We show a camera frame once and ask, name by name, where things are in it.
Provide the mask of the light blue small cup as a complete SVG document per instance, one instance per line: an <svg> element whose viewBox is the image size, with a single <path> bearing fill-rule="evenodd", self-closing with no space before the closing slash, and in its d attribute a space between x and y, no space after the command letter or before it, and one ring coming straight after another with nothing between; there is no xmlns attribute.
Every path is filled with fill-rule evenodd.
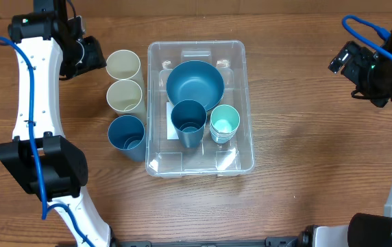
<svg viewBox="0 0 392 247"><path fill-rule="evenodd" d="M227 143L231 138L232 138L232 137L230 137L230 136L227 136L227 137L218 137L218 136L212 135L212 140L213 140L215 143L218 143L218 144Z"/></svg>

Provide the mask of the cream tall cup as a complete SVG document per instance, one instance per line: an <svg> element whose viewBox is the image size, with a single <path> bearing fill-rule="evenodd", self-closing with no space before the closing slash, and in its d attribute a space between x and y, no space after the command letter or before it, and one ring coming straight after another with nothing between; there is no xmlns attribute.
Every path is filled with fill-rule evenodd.
<svg viewBox="0 0 392 247"><path fill-rule="evenodd" d="M137 82L132 80L116 81L109 87L106 100L116 114L133 115L144 124L147 123L145 97Z"/></svg>
<svg viewBox="0 0 392 247"><path fill-rule="evenodd" d="M113 52L106 60L106 71L116 80L132 80L145 90L140 58L133 51L122 49Z"/></svg>

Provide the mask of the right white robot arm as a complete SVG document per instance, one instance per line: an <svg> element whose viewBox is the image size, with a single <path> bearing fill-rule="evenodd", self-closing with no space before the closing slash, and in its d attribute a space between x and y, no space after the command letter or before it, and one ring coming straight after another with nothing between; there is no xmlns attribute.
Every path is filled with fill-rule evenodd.
<svg viewBox="0 0 392 247"><path fill-rule="evenodd" d="M392 40L385 44L390 57L348 42L330 63L355 83L353 98L368 99L377 107L392 102ZM383 215L355 214L342 226L308 226L291 246L392 246L392 184Z"/></svg>

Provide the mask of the pink small cup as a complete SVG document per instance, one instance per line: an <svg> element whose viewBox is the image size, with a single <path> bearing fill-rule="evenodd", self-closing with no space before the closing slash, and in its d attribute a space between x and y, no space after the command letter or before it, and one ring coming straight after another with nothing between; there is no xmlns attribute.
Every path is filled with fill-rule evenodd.
<svg viewBox="0 0 392 247"><path fill-rule="evenodd" d="M211 134L218 138L232 138L236 134L236 131L237 129L231 126L220 126L219 128L213 125L210 126Z"/></svg>

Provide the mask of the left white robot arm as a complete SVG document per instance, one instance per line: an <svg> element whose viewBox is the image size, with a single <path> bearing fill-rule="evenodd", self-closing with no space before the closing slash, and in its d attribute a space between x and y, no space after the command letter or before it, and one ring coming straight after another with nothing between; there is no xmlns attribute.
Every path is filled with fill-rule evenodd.
<svg viewBox="0 0 392 247"><path fill-rule="evenodd" d="M71 1L34 0L29 14L13 16L0 45L14 49L19 66L19 103L11 141L0 144L0 161L42 216L55 211L78 246L118 246L86 188L84 153L68 141L60 118L59 85L105 67L99 41L85 34Z"/></svg>

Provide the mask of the mint green small cup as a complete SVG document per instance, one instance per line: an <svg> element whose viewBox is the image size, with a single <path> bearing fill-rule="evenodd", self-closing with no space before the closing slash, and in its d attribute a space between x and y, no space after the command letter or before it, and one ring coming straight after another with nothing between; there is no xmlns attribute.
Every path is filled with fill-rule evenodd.
<svg viewBox="0 0 392 247"><path fill-rule="evenodd" d="M240 114L231 105L219 105L211 112L210 125L219 133L230 134L235 132L240 122Z"/></svg>

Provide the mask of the dark blue bowl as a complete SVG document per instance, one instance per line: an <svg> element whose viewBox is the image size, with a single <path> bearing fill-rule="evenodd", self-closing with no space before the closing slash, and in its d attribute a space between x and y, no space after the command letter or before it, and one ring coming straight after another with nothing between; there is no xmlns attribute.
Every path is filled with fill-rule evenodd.
<svg viewBox="0 0 392 247"><path fill-rule="evenodd" d="M222 100L224 90L220 72L200 60L179 64L168 76L166 84L167 97L173 105L191 99L199 102L207 112Z"/></svg>

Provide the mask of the grey small cup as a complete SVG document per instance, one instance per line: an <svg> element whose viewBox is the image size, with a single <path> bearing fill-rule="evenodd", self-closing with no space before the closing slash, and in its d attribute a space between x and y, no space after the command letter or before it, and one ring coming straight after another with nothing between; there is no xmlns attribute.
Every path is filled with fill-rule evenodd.
<svg viewBox="0 0 392 247"><path fill-rule="evenodd" d="M215 130L211 130L210 133L213 141L216 143L226 143L236 134L235 132L216 132Z"/></svg>

